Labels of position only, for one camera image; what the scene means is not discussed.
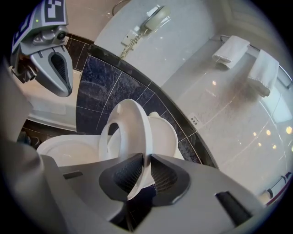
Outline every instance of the towel rack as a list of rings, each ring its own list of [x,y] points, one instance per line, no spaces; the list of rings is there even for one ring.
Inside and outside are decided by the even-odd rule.
[[[221,35],[220,36],[220,41],[221,42],[223,42],[224,43],[224,41],[223,41],[223,37],[225,37],[225,38],[230,38],[230,36],[226,36],[226,35]],[[253,45],[250,45],[250,47],[252,47],[253,49],[255,49],[255,50],[257,50],[257,51],[260,51],[260,49],[258,49],[257,47],[255,47],[255,46],[253,46]],[[286,86],[286,88],[287,89],[290,89],[290,86],[293,84],[293,80],[292,80],[292,78],[289,76],[289,74],[285,71],[285,69],[283,68],[283,67],[281,67],[280,65],[279,65],[279,67],[281,68],[281,70],[289,77],[289,79],[291,80],[291,83],[290,84],[288,84],[287,86]]]

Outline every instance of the towel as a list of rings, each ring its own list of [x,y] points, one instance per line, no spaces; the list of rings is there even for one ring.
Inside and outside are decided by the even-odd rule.
[[[215,52],[212,58],[224,64],[231,69],[242,58],[248,49],[249,42],[237,36],[231,36],[222,46]]]
[[[260,96],[269,96],[279,71],[279,62],[266,51],[260,50],[255,64],[248,74],[248,83]]]

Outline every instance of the white toilet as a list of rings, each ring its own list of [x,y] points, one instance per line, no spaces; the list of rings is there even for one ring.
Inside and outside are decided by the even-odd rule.
[[[108,136],[109,126],[113,122],[119,125],[119,129],[113,136]],[[156,112],[147,117],[142,107],[130,99],[123,100],[113,109],[101,136],[53,137],[43,142],[37,152],[39,155],[51,156],[58,166],[88,164],[138,152],[145,155],[162,154],[184,160],[178,150],[178,139],[172,125]],[[133,192],[130,192],[129,199],[142,188],[154,184],[147,160],[144,156],[145,166],[141,179]]]

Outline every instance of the bathtub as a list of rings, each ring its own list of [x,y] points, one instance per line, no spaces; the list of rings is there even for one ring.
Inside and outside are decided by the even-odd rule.
[[[76,100],[81,72],[73,70],[73,89],[69,97],[58,97],[36,80],[23,84],[17,77],[13,76],[13,79],[33,106],[28,120],[76,131]]]

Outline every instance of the telephone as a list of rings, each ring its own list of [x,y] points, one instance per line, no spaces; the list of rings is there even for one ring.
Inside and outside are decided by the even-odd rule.
[[[126,46],[120,56],[121,60],[124,60],[129,51],[133,48],[133,46],[137,43],[137,41],[142,38],[144,35],[149,34],[151,31],[155,30],[160,23],[167,16],[170,15],[170,9],[167,6],[159,7],[140,27],[139,34],[131,40],[130,44]]]

